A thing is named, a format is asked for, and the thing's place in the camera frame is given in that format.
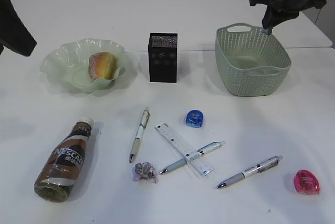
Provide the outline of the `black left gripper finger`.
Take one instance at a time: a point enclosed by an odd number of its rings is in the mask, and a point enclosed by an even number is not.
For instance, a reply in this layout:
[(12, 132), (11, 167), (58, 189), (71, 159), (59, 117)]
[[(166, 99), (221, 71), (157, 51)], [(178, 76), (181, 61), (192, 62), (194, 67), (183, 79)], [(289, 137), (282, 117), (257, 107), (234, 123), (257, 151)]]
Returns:
[(1, 50), (0, 52), (2, 53), (3, 50), (4, 50), (4, 34), (5, 34), (5, 27), (4, 27), (4, 21), (5, 21), (5, 18), (4, 18), (4, 8), (5, 8), (5, 0), (1, 0)]
[(11, 0), (5, 0), (4, 48), (29, 57), (37, 42), (18, 17)]

